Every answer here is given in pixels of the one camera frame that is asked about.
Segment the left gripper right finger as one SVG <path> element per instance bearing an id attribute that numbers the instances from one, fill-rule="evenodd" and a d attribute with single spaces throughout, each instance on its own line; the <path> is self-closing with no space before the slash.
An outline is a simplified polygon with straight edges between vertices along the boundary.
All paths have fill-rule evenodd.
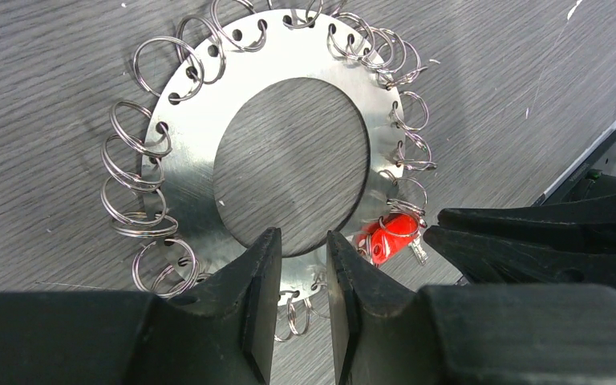
<path id="1" fill-rule="evenodd" d="M 326 237 L 337 384 L 417 384 L 423 372 L 413 291 L 368 263 L 339 232 Z"/>

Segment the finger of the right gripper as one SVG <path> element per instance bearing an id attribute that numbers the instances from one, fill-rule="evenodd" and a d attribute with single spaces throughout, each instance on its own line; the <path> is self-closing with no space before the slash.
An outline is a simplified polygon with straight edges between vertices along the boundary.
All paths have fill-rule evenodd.
<path id="1" fill-rule="evenodd" d="M 437 229 L 526 241 L 616 241 L 616 194 L 515 209 L 444 209 Z"/>
<path id="2" fill-rule="evenodd" d="M 426 230 L 423 239 L 471 283 L 585 283 L 616 289 L 616 253 L 564 252 L 439 226 Z"/>

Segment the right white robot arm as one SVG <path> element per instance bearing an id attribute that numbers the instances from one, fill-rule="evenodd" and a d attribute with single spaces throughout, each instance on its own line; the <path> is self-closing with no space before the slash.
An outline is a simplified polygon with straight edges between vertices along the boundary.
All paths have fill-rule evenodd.
<path id="1" fill-rule="evenodd" d="M 443 209 L 423 239 L 474 284 L 616 289 L 616 130 L 532 205 Z"/>

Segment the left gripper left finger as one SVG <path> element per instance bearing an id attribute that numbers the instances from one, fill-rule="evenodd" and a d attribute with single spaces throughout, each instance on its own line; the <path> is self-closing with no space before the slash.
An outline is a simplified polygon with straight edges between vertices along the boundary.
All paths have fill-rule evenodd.
<path id="1" fill-rule="evenodd" d="M 239 257 L 171 300 L 192 316 L 175 329 L 171 384 L 267 384 L 274 352 L 282 232 L 269 228 Z"/>

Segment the metal disc with keyrings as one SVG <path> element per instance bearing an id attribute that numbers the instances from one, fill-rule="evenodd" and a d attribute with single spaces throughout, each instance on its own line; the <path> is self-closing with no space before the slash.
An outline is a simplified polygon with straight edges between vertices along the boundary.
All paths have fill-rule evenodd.
<path id="1" fill-rule="evenodd" d="M 188 14 L 171 35 L 145 39 L 130 68 L 153 107 L 109 111 L 100 194 L 113 229 L 144 240 L 135 287 L 176 298 L 282 225 L 277 342 L 306 335 L 326 288 L 322 227 L 353 236 L 393 212 L 425 220 L 399 193 L 436 162 L 421 136 L 424 99 L 410 90 L 428 68 L 399 33 L 321 1 L 302 9 L 241 6 L 221 20 Z"/>

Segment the red headed key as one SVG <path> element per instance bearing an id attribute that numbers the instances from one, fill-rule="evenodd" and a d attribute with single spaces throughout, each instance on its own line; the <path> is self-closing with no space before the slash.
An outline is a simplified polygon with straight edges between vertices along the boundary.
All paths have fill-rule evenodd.
<path id="1" fill-rule="evenodd" d="M 393 212 L 380 217 L 353 236 L 356 251 L 375 267 L 389 261 L 408 246 L 417 246 L 426 221 L 415 214 Z"/>

